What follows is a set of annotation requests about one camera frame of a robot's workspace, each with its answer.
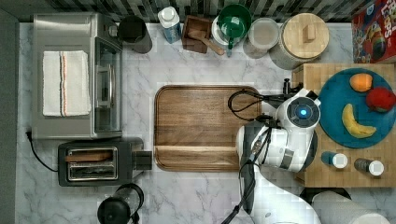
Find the blue plate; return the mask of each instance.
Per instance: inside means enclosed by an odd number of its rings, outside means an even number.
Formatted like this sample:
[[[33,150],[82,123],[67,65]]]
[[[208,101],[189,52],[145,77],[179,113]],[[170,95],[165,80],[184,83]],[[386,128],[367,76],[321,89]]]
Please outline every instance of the blue plate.
[[[345,147],[370,147],[384,139],[393,127],[396,119],[395,108],[387,113],[371,111],[366,104],[367,92],[354,91],[349,84],[350,78],[358,73],[367,73],[373,77],[373,87],[385,87],[391,90],[388,82],[379,74],[362,68],[350,68],[332,76],[319,94],[320,125],[327,135]],[[376,127],[376,132],[367,138],[356,138],[347,131],[342,121],[345,105],[353,105],[356,121],[362,125]]]

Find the oven door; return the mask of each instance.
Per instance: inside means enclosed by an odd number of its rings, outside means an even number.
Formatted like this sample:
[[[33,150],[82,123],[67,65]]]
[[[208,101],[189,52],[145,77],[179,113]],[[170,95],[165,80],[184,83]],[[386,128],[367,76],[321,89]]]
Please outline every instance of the oven door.
[[[121,49],[95,38],[94,131],[120,131]]]

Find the banana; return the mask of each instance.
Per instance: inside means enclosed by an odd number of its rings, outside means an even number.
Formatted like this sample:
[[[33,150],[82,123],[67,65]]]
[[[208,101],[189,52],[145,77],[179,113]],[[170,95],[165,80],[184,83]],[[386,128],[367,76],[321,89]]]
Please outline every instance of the banana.
[[[376,132],[376,127],[359,124],[353,116],[352,104],[347,104],[343,110],[343,123],[347,131],[356,138],[370,137]]]

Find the backsplash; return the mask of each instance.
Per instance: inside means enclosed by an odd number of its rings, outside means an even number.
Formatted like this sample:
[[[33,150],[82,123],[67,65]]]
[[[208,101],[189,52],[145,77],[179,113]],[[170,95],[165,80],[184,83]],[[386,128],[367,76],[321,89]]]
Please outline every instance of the backsplash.
[[[186,15],[214,19],[222,8],[242,4],[254,19],[272,18],[283,22],[303,12],[314,13],[327,22],[350,22],[353,15],[373,3],[373,0],[48,0],[58,11],[97,11],[114,21],[126,15],[136,15],[145,21],[159,22],[157,13],[164,7],[174,7],[184,21]]]

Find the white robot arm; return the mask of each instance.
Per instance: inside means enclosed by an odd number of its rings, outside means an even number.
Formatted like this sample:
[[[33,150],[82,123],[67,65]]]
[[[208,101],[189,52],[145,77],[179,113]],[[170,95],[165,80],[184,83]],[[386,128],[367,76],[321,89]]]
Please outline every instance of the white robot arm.
[[[240,204],[256,224],[320,224],[307,202],[275,186],[260,173],[262,164],[298,172],[313,160],[311,143],[320,116],[320,101],[312,100],[308,94],[302,89],[279,106],[275,119],[280,129],[257,120],[239,129],[236,148],[243,178]]]

